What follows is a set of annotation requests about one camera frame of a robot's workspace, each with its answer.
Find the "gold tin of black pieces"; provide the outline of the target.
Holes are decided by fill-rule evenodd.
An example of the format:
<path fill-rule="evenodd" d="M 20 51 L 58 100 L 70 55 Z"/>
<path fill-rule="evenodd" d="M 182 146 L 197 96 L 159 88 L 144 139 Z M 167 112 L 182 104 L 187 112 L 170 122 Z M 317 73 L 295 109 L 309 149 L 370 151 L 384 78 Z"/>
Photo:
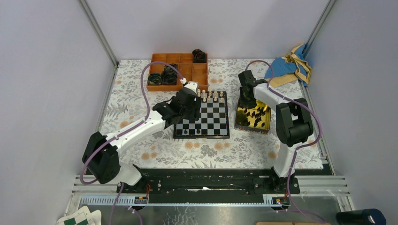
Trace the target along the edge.
<path fill-rule="evenodd" d="M 237 102 L 234 128 L 236 130 L 267 134 L 271 124 L 271 108 L 261 101 L 255 107 L 243 106 L 241 99 Z"/>

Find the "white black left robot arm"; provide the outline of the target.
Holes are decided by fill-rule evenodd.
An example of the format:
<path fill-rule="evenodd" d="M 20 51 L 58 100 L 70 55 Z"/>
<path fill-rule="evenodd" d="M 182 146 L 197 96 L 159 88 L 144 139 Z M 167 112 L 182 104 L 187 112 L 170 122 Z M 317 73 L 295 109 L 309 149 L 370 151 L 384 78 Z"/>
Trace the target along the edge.
<path fill-rule="evenodd" d="M 170 101 L 157 103 L 144 118 L 106 135 L 92 134 L 82 157 L 83 170 L 89 170 L 100 184 L 114 180 L 127 184 L 135 193 L 143 191 L 146 181 L 141 172 L 120 162 L 119 156 L 143 138 L 183 119 L 197 120 L 200 107 L 197 90 L 186 85 Z"/>

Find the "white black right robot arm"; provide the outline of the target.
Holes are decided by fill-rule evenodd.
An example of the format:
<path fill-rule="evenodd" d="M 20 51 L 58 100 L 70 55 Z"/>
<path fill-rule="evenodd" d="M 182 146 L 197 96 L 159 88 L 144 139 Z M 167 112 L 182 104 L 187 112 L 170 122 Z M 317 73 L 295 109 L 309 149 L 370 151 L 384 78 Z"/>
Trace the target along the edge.
<path fill-rule="evenodd" d="M 275 177 L 269 180 L 269 187 L 275 193 L 283 192 L 293 174 L 295 148 L 305 143 L 314 132 L 307 101 L 303 98 L 289 99 L 276 91 L 264 79 L 255 79 L 251 70 L 238 74 L 241 84 L 238 105 L 254 108 L 256 101 L 265 103 L 276 113 L 276 133 L 280 140 L 278 158 L 273 166 Z"/>

